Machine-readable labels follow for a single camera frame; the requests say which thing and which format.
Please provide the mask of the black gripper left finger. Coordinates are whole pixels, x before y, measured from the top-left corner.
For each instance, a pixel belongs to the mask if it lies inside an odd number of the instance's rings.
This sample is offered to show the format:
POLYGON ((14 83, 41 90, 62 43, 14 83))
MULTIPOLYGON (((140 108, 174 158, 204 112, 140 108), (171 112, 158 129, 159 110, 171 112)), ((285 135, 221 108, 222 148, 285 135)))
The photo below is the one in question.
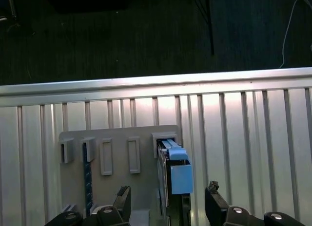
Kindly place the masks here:
POLYGON ((131 188, 121 187, 111 206, 96 208, 83 218, 79 212, 65 211, 50 220, 47 226, 128 226, 131 215, 131 188))

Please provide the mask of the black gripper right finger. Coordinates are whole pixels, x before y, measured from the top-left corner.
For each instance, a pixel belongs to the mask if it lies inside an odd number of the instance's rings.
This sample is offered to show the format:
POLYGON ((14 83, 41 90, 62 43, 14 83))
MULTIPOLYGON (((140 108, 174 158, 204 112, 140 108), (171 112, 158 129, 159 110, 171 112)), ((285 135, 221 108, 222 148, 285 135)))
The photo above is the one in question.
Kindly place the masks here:
POLYGON ((282 212, 267 212, 263 219, 257 218, 242 207, 228 205, 218 189, 217 181, 205 188, 205 212, 212 226, 303 226, 282 212))

